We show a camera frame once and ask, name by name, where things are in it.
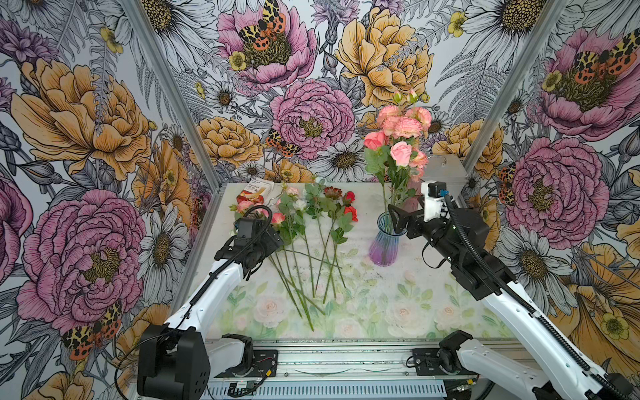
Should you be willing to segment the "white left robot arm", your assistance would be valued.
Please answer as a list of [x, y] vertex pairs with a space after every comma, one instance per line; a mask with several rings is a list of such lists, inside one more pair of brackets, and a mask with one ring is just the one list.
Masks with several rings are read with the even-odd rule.
[[251, 338], [225, 334], [211, 343], [205, 338], [231, 292], [283, 246], [271, 220], [251, 213], [239, 218], [236, 234], [216, 252], [208, 275], [186, 303], [165, 322], [146, 328], [137, 348], [139, 395], [199, 399], [210, 378], [253, 370]]

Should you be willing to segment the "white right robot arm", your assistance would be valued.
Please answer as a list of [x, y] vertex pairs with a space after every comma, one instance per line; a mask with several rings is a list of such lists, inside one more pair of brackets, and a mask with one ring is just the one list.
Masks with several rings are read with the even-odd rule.
[[407, 213], [389, 207], [393, 229], [427, 245], [451, 267], [460, 286], [496, 314], [539, 366], [537, 370], [483, 346], [462, 330], [439, 343], [443, 371], [463, 370], [488, 378], [521, 399], [629, 399], [633, 386], [584, 355], [528, 296], [523, 285], [483, 241], [488, 225], [468, 208], [447, 203], [447, 213], [429, 219], [425, 209]]

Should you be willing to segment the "pink rose stem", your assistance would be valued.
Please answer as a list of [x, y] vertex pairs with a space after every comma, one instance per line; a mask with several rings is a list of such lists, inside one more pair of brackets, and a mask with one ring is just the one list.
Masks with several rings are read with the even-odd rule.
[[397, 142], [390, 149], [392, 162], [388, 175], [392, 184], [393, 206], [400, 207], [407, 199], [408, 181], [411, 176], [410, 161], [413, 147], [405, 141]]
[[313, 255], [305, 215], [302, 200], [277, 205], [273, 226], [283, 240], [283, 246], [269, 260], [294, 310], [313, 331], [314, 318], [324, 315], [323, 307], [316, 300], [315, 288], [318, 268], [323, 262]]

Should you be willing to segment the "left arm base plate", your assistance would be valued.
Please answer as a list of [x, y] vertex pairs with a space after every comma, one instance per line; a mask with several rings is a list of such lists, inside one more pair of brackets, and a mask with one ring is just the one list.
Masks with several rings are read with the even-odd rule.
[[217, 344], [223, 353], [212, 358], [216, 378], [261, 378], [277, 374], [279, 351], [256, 348], [252, 338], [240, 334], [223, 335]]

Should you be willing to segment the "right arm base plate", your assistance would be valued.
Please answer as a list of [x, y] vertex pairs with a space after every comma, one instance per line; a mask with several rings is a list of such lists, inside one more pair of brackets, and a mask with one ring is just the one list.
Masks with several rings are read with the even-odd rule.
[[461, 330], [454, 331], [442, 339], [437, 348], [415, 348], [407, 359], [408, 368], [414, 368], [416, 374], [426, 376], [457, 376], [476, 374], [466, 369], [458, 356], [458, 351], [473, 336]]

